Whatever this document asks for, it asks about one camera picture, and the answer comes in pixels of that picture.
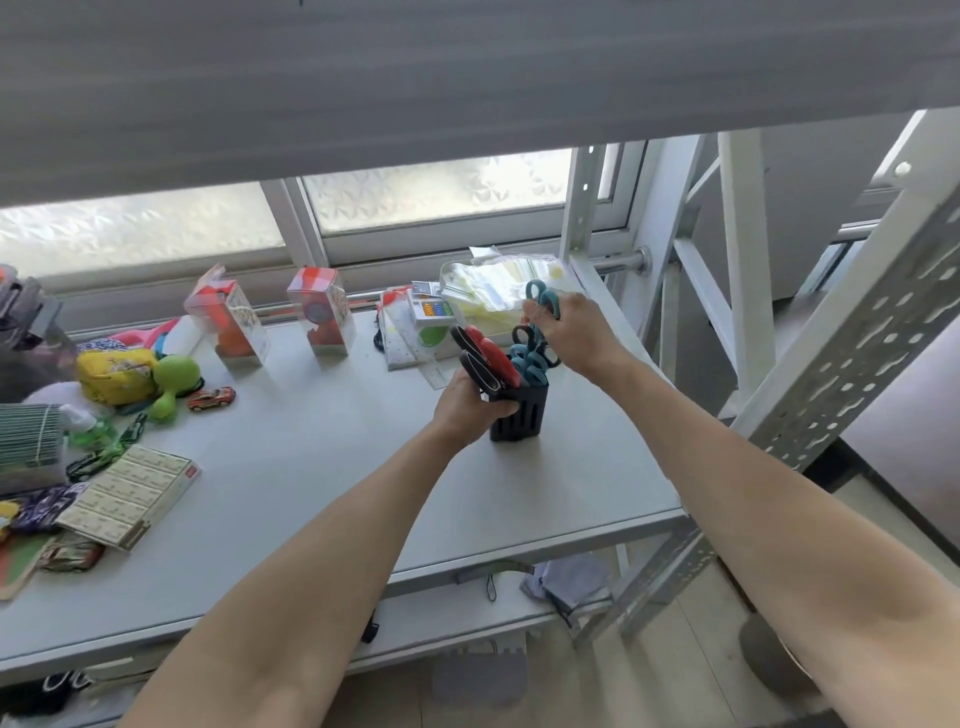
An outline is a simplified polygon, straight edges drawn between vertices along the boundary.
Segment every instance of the forearm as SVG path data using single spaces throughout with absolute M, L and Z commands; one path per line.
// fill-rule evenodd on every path
M 421 507 L 458 449 L 437 432 L 425 428 L 231 589 L 134 706 L 131 717 L 139 709 L 156 723 L 137 725 L 173 724 L 168 711 L 179 698 L 192 707 L 191 720 L 207 701 L 222 712 L 227 696 L 241 715 L 269 706 L 271 724 L 319 725 Z
M 598 383 L 623 407 L 684 506 L 780 634 L 830 649 L 825 630 L 922 619 L 954 599 L 913 552 L 724 427 L 650 368 Z

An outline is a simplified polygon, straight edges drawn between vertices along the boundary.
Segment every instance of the floor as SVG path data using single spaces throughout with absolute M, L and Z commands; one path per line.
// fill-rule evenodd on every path
M 960 586 L 960 569 L 866 480 L 838 497 Z M 714 564 L 631 641 L 612 629 L 574 651 L 559 623 L 528 638 L 528 690 L 510 708 L 439 703 L 421 660 L 348 678 L 324 728 L 749 728 L 825 708 L 820 697 L 787 705 L 756 680 L 736 641 L 746 617 Z

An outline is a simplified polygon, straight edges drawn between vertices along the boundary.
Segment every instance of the yellow bag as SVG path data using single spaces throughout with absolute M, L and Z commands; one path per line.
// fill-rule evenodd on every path
M 149 349 L 125 352 L 80 352 L 77 379 L 84 395 L 100 404 L 130 404 L 157 395 L 153 368 L 156 354 Z

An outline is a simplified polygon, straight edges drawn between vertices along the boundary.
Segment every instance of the white table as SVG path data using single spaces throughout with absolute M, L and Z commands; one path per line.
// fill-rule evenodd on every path
M 324 361 L 311 354 L 298 324 L 272 327 L 266 367 L 236 378 L 207 344 L 197 348 L 207 384 L 233 385 L 235 404 L 202 415 L 181 411 L 175 425 L 150 427 L 142 442 L 193 458 L 203 475 L 133 553 L 110 551 L 87 574 L 39 573 L 0 606 L 0 682 L 180 637 L 428 422 L 440 392 L 415 369 L 388 373 L 372 345 L 372 312 L 356 321 L 350 356 Z M 406 621 L 403 605 L 408 614 L 426 608 L 424 596 L 414 594 L 423 590 L 463 599 L 472 589 L 471 598 L 480 598 L 482 582 L 451 586 L 458 571 L 499 559 L 536 563 L 664 534 L 685 521 L 676 492 L 626 416 L 561 367 L 551 373 L 539 438 L 484 438 L 444 473 L 387 587 L 385 596 L 395 598 L 379 613 L 393 614 L 392 624 L 382 619 L 381 635 L 357 659 L 373 665 L 371 651 L 380 643 L 395 655 L 429 644 L 429 622 L 409 644 L 395 625 Z M 511 587 L 509 598 L 494 603 L 514 610 L 510 624 L 523 622 L 524 609 L 531 619 L 549 617 L 549 609 L 513 593 Z M 462 621 L 463 608 L 456 612 Z M 434 621 L 440 626 L 432 628 L 443 630 L 444 620 Z M 446 626 L 456 629 L 463 627 Z M 436 637 L 442 643 L 449 635 Z

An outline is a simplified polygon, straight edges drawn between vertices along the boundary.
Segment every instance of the hand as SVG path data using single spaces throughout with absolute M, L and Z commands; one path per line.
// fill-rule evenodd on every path
M 458 369 L 440 395 L 429 427 L 457 450 L 479 440 L 495 420 L 514 414 L 515 401 L 483 401 L 467 372 Z
M 574 372 L 593 383 L 624 356 L 633 357 L 613 334 L 600 306 L 580 293 L 558 293 L 560 319 L 549 309 L 529 299 L 523 313 L 536 324 L 550 348 Z

